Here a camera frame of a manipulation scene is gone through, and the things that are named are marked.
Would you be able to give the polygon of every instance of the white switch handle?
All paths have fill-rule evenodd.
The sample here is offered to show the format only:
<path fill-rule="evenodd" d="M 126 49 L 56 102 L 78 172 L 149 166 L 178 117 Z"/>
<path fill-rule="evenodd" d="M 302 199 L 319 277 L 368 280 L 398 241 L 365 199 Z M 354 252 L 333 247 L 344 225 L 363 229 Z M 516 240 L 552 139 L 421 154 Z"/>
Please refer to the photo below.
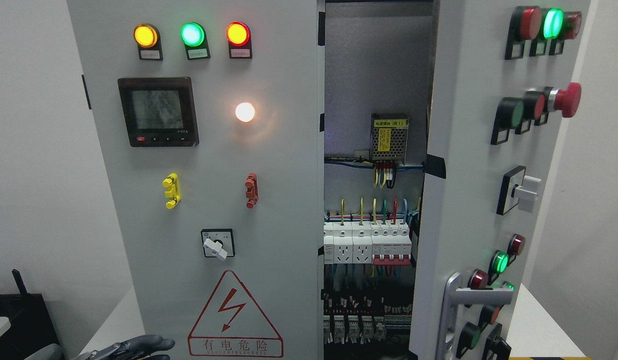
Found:
<path fill-rule="evenodd" d="M 204 239 L 203 246 L 211 250 L 211 253 L 215 254 L 220 260 L 227 259 L 227 251 L 223 248 L 223 244 L 220 241 L 213 241 L 207 237 L 207 239 Z"/>
<path fill-rule="evenodd" d="M 534 210 L 538 190 L 542 180 L 537 177 L 525 175 L 521 186 L 515 188 L 513 196 L 518 198 L 517 207 L 524 212 L 531 213 Z"/>

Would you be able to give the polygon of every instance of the white wall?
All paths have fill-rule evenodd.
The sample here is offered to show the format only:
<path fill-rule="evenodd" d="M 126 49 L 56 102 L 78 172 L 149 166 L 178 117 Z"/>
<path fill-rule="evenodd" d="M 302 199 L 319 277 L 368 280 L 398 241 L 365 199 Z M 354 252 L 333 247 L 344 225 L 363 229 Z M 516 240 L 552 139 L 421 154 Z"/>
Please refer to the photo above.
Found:
<path fill-rule="evenodd" d="M 596 3 L 527 285 L 587 356 L 618 360 L 618 0 Z"/>
<path fill-rule="evenodd" d="M 0 0 L 0 294 L 11 269 L 78 354 L 131 287 L 64 0 Z"/>

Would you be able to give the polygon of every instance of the glowing white light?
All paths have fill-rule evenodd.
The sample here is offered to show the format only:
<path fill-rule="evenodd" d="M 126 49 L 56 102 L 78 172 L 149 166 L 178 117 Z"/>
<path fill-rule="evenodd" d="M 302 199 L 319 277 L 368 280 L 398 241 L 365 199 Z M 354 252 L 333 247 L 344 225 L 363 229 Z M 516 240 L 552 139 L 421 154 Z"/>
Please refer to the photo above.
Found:
<path fill-rule="evenodd" d="M 243 123 L 254 120 L 254 116 L 256 116 L 256 109 L 251 102 L 242 102 L 235 107 L 235 117 Z"/>

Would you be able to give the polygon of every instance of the gray metal panel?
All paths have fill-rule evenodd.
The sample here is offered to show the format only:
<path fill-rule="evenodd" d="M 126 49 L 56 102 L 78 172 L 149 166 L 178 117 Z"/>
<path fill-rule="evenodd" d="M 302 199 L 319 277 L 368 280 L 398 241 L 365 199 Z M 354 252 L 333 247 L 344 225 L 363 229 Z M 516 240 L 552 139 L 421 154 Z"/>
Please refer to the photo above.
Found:
<path fill-rule="evenodd" d="M 503 175 L 522 165 L 527 174 L 545 180 L 558 135 L 560 112 L 549 123 L 507 143 L 490 145 L 495 111 L 505 96 L 521 97 L 535 87 L 569 84 L 580 40 L 567 40 L 562 55 L 504 60 L 514 0 L 441 0 L 435 53 L 434 87 L 428 153 L 446 160 L 446 179 L 425 176 L 423 214 L 418 249 L 414 316 L 410 350 L 419 358 L 434 358 L 444 285 L 454 272 L 487 271 L 496 249 L 506 251 L 513 233 L 531 235 L 536 214 L 511 210 L 495 213 Z M 587 0 L 530 1 L 524 5 L 563 7 L 581 11 Z M 527 41 L 526 53 L 529 51 Z M 520 284 L 526 254 L 500 276 Z M 480 306 L 459 315 L 457 329 L 478 323 Z M 506 334 L 513 306 L 504 307 L 498 321 Z M 475 350 L 464 357 L 480 359 L 488 326 Z"/>
<path fill-rule="evenodd" d="M 345 2 L 327 4 L 325 30 L 325 153 L 353 156 L 371 146 L 372 113 L 411 117 L 406 164 L 425 160 L 431 39 L 430 3 Z M 409 201 L 416 208 L 423 186 L 419 170 L 398 174 L 394 189 L 373 188 L 370 170 L 325 165 L 325 209 L 366 212 L 378 198 Z"/>
<path fill-rule="evenodd" d="M 188 335 L 231 269 L 284 339 L 284 357 L 316 359 L 323 209 L 316 1 L 68 4 L 147 332 L 174 338 L 172 358 L 189 358 Z M 206 30 L 211 59 L 187 60 L 179 30 L 189 21 Z M 229 59 L 232 21 L 251 28 L 253 59 Z M 138 59 L 133 29 L 140 23 L 158 28 L 163 61 Z M 192 79 L 199 146 L 131 148 L 117 79 L 172 76 Z M 234 118 L 243 101 L 256 108 L 252 123 Z M 182 201 L 167 210 L 161 182 L 171 172 Z M 254 209 L 245 207 L 250 172 L 259 182 Z M 236 256 L 204 258 L 203 228 L 233 228 Z"/>

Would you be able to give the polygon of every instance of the digital power meter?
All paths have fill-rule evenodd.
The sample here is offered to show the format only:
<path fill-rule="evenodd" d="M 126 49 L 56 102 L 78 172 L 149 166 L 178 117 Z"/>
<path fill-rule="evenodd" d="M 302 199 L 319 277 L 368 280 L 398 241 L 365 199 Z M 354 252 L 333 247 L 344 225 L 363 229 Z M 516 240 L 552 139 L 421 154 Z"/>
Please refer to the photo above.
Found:
<path fill-rule="evenodd" d="M 117 87 L 131 146 L 198 145 L 190 77 L 124 77 Z"/>

